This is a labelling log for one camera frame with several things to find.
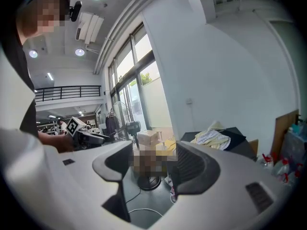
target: floor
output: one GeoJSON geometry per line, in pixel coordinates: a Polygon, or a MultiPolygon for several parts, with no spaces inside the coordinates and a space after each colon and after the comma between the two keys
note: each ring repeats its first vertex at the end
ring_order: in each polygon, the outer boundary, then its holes
{"type": "MultiPolygon", "coordinates": [[[[124,195],[126,201],[135,197],[140,188],[137,185],[137,176],[134,175],[130,167],[123,179],[124,195]]],[[[173,205],[170,201],[170,186],[163,180],[160,185],[152,191],[143,191],[135,199],[127,203],[128,212],[133,209],[150,208],[164,215],[173,205]]],[[[161,216],[155,212],[148,210],[137,210],[130,213],[131,223],[147,229],[153,225],[161,216]]]]}

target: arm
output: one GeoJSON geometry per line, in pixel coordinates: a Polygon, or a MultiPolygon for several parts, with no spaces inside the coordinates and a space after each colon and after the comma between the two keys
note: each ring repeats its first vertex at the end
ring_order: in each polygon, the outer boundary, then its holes
{"type": "Polygon", "coordinates": [[[70,135],[51,136],[38,132],[38,138],[44,145],[55,147],[59,153],[73,151],[73,141],[70,135]]]}

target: person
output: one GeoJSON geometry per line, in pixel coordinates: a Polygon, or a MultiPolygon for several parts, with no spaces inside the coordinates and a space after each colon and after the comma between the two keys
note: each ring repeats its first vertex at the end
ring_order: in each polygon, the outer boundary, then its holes
{"type": "Polygon", "coordinates": [[[61,125],[60,135],[66,134],[67,133],[67,130],[66,130],[67,124],[62,119],[60,119],[59,120],[59,125],[61,125]]]}
{"type": "MultiPolygon", "coordinates": [[[[29,76],[23,44],[29,38],[53,32],[55,26],[65,21],[69,11],[70,0],[30,0],[7,23],[1,37],[3,51],[19,77],[32,91],[34,85],[29,76]]],[[[39,138],[44,145],[54,146],[58,152],[73,151],[70,135],[51,136],[37,131],[35,100],[28,108],[20,130],[39,138]]]]}

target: black cable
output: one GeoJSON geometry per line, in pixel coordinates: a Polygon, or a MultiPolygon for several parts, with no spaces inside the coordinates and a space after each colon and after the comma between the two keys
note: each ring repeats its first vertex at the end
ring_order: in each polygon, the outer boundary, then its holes
{"type": "Polygon", "coordinates": [[[140,188],[140,192],[136,195],[136,196],[134,196],[132,199],[130,199],[130,200],[128,200],[126,203],[128,203],[128,202],[130,202],[131,200],[133,200],[133,199],[135,199],[138,195],[140,195],[141,194],[141,188],[140,188]]]}

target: white shirt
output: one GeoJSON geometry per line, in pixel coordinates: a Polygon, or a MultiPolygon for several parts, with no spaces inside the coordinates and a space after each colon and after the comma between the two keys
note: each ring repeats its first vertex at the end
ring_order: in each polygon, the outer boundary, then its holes
{"type": "Polygon", "coordinates": [[[66,127],[67,127],[67,124],[65,122],[63,122],[62,125],[61,125],[61,131],[64,130],[66,132],[67,131],[66,127]]]}

